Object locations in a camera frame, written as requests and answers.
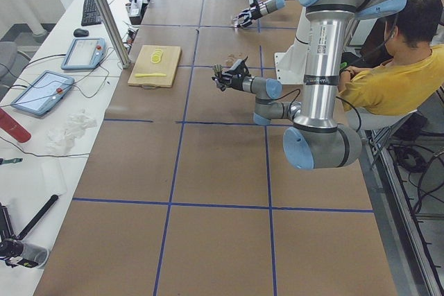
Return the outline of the clear glass cup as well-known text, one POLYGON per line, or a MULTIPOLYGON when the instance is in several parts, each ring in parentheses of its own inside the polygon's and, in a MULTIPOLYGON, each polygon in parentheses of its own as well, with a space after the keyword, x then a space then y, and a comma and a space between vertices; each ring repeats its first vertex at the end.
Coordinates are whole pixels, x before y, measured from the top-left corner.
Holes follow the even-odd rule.
POLYGON ((232 27, 233 28, 242 28, 243 18, 239 16, 234 16, 232 18, 232 27))

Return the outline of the steel double jigger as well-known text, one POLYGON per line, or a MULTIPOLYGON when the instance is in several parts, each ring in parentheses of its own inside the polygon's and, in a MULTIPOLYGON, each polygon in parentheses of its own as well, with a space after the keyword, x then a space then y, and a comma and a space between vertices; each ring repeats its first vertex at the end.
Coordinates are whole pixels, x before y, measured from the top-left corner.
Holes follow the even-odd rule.
POLYGON ((222 67, 222 65, 221 64, 215 64, 212 67, 212 70, 214 72, 214 75, 212 76, 212 80, 216 83, 216 87, 218 89, 220 89, 222 92, 224 92, 225 89, 226 89, 226 86, 223 83, 223 76, 222 76, 222 74, 223 74, 223 67, 222 67))

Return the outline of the bamboo cutting board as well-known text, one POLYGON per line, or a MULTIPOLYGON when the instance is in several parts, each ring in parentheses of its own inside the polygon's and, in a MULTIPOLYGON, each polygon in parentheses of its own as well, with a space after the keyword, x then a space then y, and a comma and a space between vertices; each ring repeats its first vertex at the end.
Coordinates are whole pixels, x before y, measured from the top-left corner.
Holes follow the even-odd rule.
POLYGON ((128 79, 129 86, 171 88, 176 75, 176 69, 181 56, 179 46, 143 45, 133 70, 128 79), (155 49, 163 49, 161 61, 157 64, 151 62, 151 55, 155 49), (162 72, 166 77, 136 78, 136 73, 162 72))

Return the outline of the yellow plastic knife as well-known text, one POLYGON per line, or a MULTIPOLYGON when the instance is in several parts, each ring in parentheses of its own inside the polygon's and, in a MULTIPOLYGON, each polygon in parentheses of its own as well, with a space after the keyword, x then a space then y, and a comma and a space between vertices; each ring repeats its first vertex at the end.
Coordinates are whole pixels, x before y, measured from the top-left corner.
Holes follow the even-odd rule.
POLYGON ((166 77, 167 75, 162 72, 152 72, 152 73, 136 73, 136 78, 148 78, 148 77, 166 77))

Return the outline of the far teach pendant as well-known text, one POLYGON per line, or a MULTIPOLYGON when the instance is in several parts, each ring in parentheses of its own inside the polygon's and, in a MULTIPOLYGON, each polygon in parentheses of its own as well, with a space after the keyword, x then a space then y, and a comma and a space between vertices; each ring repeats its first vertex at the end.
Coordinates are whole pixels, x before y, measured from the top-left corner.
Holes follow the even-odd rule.
POLYGON ((64 71, 95 69, 105 54, 105 40, 101 37, 76 37, 61 64, 64 71))

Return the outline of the teach pendant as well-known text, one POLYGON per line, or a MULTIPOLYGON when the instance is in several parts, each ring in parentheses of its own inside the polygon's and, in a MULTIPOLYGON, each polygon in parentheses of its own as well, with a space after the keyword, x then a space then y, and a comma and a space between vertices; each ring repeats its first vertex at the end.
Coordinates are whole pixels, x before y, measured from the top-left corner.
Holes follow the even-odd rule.
POLYGON ((43 116, 56 106, 74 83, 71 76, 46 70, 16 97, 11 106, 34 116, 43 116))
POLYGON ((64 71, 95 69, 105 54, 105 40, 101 37, 76 37, 61 64, 64 71))

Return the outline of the black keyboard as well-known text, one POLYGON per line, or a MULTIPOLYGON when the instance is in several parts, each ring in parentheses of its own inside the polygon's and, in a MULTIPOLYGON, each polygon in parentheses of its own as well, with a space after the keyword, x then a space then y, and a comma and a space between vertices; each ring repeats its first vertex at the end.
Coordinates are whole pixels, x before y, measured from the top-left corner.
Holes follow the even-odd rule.
POLYGON ((95 0, 84 0, 81 26, 93 26, 101 24, 101 15, 95 0))

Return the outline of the black computer mouse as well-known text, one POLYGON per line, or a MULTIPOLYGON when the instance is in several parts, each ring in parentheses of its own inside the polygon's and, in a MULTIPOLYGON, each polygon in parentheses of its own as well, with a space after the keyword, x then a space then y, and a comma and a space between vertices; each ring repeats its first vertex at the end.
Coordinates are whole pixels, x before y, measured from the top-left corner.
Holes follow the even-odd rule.
POLYGON ((87 37, 89 35, 89 31, 82 28, 77 28, 73 31, 74 37, 87 37))

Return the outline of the crumpled white tissue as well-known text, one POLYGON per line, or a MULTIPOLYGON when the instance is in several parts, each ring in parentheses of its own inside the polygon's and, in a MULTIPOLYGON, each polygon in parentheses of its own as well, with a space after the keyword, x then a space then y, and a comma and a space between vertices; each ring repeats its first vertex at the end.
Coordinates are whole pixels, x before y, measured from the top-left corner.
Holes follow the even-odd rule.
POLYGON ((66 155, 86 129, 96 126, 96 118, 86 110, 71 113, 61 126, 46 131, 46 151, 51 155, 66 155))

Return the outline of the person in yellow shirt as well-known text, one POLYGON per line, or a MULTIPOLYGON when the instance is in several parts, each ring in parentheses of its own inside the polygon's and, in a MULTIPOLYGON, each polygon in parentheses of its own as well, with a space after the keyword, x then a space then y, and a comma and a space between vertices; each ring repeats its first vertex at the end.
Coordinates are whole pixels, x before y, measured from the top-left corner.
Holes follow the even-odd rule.
POLYGON ((385 19, 384 39, 391 59, 374 68, 349 66, 340 75, 343 108, 363 108, 381 116, 404 116, 443 84, 443 45, 432 44, 441 20, 441 0, 407 0, 385 19))

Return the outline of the near teach pendant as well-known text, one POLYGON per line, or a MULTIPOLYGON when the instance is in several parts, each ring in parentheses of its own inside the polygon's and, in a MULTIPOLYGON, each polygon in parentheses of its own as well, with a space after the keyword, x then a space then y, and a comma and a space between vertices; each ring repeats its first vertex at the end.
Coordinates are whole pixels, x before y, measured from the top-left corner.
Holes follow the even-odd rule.
POLYGON ((56 106, 74 83, 71 76, 46 70, 16 97, 11 106, 34 116, 43 116, 56 106))

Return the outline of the red bottle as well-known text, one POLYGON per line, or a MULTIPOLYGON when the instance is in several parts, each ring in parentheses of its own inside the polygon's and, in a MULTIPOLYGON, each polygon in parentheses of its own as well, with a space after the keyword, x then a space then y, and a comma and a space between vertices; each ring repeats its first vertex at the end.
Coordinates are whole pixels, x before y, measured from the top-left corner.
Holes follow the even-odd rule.
POLYGON ((21 126, 14 118, 3 109, 0 109, 1 129, 6 131, 19 143, 27 142, 31 139, 31 134, 21 126))

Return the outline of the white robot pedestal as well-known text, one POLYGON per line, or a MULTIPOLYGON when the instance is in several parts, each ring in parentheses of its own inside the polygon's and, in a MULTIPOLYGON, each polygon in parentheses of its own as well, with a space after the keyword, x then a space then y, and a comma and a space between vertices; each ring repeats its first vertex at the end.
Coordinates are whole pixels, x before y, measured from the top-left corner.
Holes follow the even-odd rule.
POLYGON ((293 44, 285 53, 275 53, 277 80, 283 85, 301 85, 305 74, 310 23, 302 9, 293 44))

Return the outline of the aluminium frame post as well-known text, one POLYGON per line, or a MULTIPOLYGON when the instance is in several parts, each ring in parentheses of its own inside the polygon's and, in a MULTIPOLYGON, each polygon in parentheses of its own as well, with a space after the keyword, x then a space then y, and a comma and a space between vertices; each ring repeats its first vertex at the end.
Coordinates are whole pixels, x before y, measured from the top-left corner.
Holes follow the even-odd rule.
POLYGON ((112 15, 110 6, 108 5, 108 1, 95 0, 95 2, 101 14, 101 18, 103 20, 103 24, 108 33, 110 41, 114 47, 114 50, 117 53, 121 66, 123 69, 127 69, 130 66, 130 59, 128 56, 128 52, 123 42, 121 41, 121 36, 119 34, 119 30, 112 15))

